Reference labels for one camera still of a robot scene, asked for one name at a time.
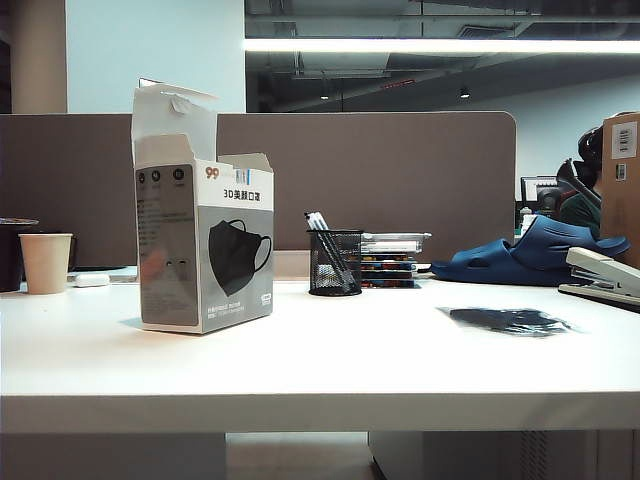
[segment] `barcode label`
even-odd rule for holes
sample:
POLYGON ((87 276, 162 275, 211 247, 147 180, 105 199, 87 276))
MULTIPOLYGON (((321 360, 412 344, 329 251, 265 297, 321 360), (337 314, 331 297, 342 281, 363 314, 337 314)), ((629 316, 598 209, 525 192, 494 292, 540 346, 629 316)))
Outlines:
POLYGON ((638 145, 638 122, 620 123, 612 129, 611 158, 632 158, 638 145))
POLYGON ((251 179, 250 169, 237 169, 236 170, 236 183, 240 185, 249 185, 251 179))
POLYGON ((621 182, 626 179, 627 179, 627 164, 626 163, 616 164, 616 180, 621 182))

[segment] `black face mask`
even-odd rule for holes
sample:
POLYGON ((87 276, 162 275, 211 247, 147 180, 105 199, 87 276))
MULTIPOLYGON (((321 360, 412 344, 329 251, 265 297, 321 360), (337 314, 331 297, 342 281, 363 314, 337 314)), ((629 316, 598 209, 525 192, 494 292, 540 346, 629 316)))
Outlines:
POLYGON ((253 274, 265 266, 271 255, 271 238, 247 232, 242 220, 222 220, 209 230, 209 260, 218 283, 228 296, 243 288, 253 274), (242 230, 232 226, 240 222, 242 230), (263 240, 269 240, 267 257, 256 268, 256 253, 263 240))

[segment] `open box flap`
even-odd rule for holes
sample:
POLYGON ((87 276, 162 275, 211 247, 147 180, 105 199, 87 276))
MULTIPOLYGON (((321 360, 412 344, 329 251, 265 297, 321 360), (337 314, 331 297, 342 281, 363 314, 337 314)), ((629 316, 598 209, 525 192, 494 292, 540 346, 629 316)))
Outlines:
POLYGON ((134 163, 143 160, 137 157, 138 140, 156 135, 177 138, 171 134, 186 135, 189 150, 196 158, 215 161, 218 123, 218 113, 213 109, 215 100, 212 95, 167 84, 136 88, 131 121, 134 163))
POLYGON ((269 160, 264 153, 245 153, 240 155, 220 155, 218 163, 228 163, 235 168, 250 168, 273 173, 269 160))
POLYGON ((136 168, 193 163, 189 138, 184 133, 143 137, 134 142, 136 168))

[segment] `fluorescent light strip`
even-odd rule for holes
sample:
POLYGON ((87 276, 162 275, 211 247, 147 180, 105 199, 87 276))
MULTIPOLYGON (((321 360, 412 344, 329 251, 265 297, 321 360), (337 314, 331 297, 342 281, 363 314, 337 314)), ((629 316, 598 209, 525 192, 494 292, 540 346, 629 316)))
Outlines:
POLYGON ((247 38, 244 49, 247 52, 638 54, 640 41, 247 38))

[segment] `pen holder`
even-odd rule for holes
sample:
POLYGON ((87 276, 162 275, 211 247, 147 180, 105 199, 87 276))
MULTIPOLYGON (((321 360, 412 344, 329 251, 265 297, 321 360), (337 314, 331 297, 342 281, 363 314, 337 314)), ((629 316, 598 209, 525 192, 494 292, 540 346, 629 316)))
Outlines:
POLYGON ((309 293, 341 297, 362 293, 362 230, 307 230, 310 237, 309 293))

